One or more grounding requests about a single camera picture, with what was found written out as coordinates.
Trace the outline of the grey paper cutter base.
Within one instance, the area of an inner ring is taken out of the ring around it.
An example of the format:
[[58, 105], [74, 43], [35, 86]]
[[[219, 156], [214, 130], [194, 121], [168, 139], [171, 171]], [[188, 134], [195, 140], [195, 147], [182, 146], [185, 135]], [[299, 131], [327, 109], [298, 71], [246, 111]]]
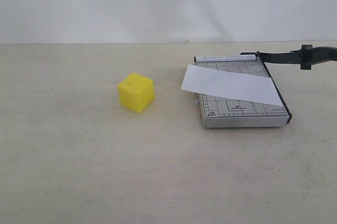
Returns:
[[[196, 56], [196, 66], [226, 72], [244, 73], [271, 78], [264, 62], [254, 53], [227, 56]], [[281, 106], [232, 100], [198, 94], [197, 104], [204, 128], [263, 128], [283, 127], [291, 121], [292, 114], [280, 92]]]

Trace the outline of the yellow cube block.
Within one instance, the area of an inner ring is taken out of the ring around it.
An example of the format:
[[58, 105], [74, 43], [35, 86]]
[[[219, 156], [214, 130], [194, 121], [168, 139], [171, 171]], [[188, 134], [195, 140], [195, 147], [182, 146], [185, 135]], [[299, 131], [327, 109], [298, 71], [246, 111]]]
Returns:
[[120, 105], [136, 113], [141, 113], [154, 100], [154, 82], [152, 79], [131, 73], [118, 85]]

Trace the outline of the black cutter blade arm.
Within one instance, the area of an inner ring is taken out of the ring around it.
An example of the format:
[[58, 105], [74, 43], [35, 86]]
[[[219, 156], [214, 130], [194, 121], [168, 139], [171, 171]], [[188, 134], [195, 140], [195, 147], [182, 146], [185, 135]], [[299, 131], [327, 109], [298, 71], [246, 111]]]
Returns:
[[242, 52], [241, 55], [255, 55], [264, 63], [298, 64], [301, 70], [310, 70], [312, 65], [336, 61], [336, 47], [304, 44], [299, 50], [286, 53]]

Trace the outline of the white paper sheet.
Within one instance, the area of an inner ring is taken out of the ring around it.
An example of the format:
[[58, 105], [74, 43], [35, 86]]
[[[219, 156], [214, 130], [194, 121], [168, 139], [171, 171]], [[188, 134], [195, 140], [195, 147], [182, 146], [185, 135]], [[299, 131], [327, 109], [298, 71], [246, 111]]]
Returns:
[[215, 97], [282, 106], [270, 77], [219, 71], [189, 64], [181, 89]]

